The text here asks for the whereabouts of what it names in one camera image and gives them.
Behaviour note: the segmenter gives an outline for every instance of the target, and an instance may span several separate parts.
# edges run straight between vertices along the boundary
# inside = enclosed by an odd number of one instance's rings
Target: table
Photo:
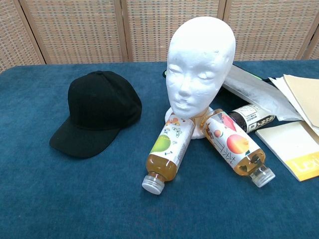
[[[319,60],[234,65],[261,78],[319,78]],[[165,62],[38,65],[0,75],[0,238],[319,238],[319,177],[297,181],[254,132],[276,174],[266,186],[237,175],[208,140],[196,139],[161,195],[142,188],[169,108],[165,69]],[[97,70],[133,85],[142,117],[96,157],[70,158],[49,140],[69,116],[69,84]],[[245,104],[222,88],[211,107]]]

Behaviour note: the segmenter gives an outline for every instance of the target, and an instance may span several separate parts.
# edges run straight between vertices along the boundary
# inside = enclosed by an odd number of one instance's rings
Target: bottle label
[[[204,130],[208,140],[232,168],[260,148],[225,112],[210,117],[204,124]]]
[[[234,112],[240,114],[247,125],[247,133],[258,129],[259,127],[274,120],[275,116],[270,116],[268,112],[256,105],[246,105],[240,107]]]
[[[194,129],[195,124],[192,120],[181,119],[172,114],[160,132],[150,154],[172,161],[178,169]]]

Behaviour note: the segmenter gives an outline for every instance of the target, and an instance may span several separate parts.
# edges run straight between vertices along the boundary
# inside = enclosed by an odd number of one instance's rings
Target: juice bottle
[[[275,177],[264,165],[263,150],[223,110],[217,109],[204,116],[200,128],[237,174],[250,176],[258,187]]]
[[[174,179],[194,128],[194,119],[181,119],[174,113],[170,115],[147,158],[148,175],[142,183],[144,189],[158,195],[164,183]]]
[[[246,132],[264,126],[265,124],[274,120],[275,116],[270,115],[257,105],[248,104],[235,109],[228,113],[228,115]]]

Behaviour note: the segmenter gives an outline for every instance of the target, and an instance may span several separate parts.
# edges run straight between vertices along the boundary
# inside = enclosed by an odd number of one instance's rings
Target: mannequin head face
[[[173,112],[182,118],[202,113],[215,98],[235,55],[231,28],[213,17],[196,17],[173,35],[166,86]]]

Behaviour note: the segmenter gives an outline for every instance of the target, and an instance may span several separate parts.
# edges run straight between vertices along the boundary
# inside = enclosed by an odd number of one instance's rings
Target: bottle cap
[[[161,191],[163,190],[165,184],[158,178],[155,178],[153,176],[146,175],[142,187],[149,191],[150,193],[159,195]]]
[[[261,188],[265,184],[269,183],[276,175],[271,171],[270,168],[267,168],[265,171],[262,171],[256,177],[253,178],[253,182],[257,187]]]

